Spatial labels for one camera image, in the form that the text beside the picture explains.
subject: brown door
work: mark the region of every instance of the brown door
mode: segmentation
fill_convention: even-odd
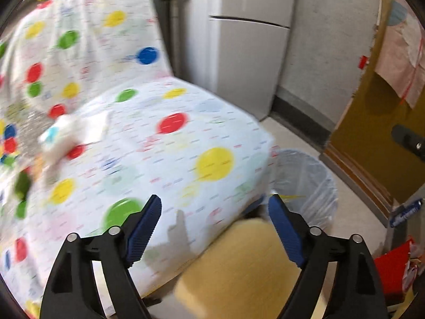
[[[411,108],[375,72],[391,9],[392,0],[382,0],[381,26],[370,63],[322,154],[322,159],[342,170],[357,192],[367,196],[385,217],[392,209],[393,199],[403,203],[425,183],[425,162],[395,143],[391,136],[396,124],[425,136],[425,92]]]

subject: refrigerator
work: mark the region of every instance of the refrigerator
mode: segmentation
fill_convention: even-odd
[[[273,102],[294,0],[188,0],[183,77],[258,120]]]

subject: balloon print fabric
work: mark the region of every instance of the balloon print fabric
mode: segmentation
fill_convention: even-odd
[[[65,113],[108,112],[105,137],[72,149],[54,182],[36,156],[25,202],[13,197],[10,185],[2,187],[0,272],[32,318],[69,233],[102,234],[158,195],[162,216],[141,261],[130,268],[143,296],[182,272],[269,193],[273,137],[244,111],[174,78],[156,20],[150,0],[50,0],[0,47],[6,162],[19,164],[28,111],[50,123]],[[94,267],[112,314],[105,280]]]

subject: blue gripper pad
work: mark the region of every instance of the blue gripper pad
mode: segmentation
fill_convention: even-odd
[[[125,259],[130,265],[141,259],[161,216],[161,210],[161,199],[157,196],[152,196],[152,200],[149,200],[143,208],[143,216],[127,240]]]
[[[269,215],[288,258],[297,264],[298,267],[302,267],[305,263],[303,243],[283,210],[281,203],[282,201],[278,196],[271,196],[269,199]]]

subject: trash can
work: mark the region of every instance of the trash can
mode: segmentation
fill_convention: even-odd
[[[337,209],[337,188],[330,170],[300,150],[278,154],[275,191],[288,209],[303,216],[309,226],[326,228]]]

